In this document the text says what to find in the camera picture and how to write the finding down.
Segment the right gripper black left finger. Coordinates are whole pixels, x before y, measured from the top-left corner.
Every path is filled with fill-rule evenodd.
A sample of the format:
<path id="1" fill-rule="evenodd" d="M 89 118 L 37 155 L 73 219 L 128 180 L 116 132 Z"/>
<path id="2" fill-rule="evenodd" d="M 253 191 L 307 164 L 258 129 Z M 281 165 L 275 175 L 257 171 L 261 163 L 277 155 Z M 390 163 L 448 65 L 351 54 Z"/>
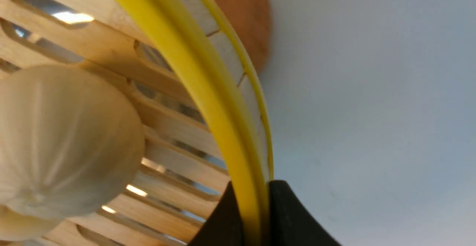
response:
<path id="1" fill-rule="evenodd" d="M 231 182 L 212 214 L 189 246 L 243 246 L 244 234 L 236 195 Z"/>

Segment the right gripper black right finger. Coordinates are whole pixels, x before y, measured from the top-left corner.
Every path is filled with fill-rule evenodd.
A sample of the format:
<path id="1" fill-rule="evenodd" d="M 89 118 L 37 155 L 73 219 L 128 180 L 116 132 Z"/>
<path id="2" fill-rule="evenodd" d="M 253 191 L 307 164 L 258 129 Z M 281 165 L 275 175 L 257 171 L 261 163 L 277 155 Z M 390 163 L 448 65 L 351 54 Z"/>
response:
<path id="1" fill-rule="evenodd" d="M 269 183 L 271 246 L 338 246 L 285 180 Z"/>

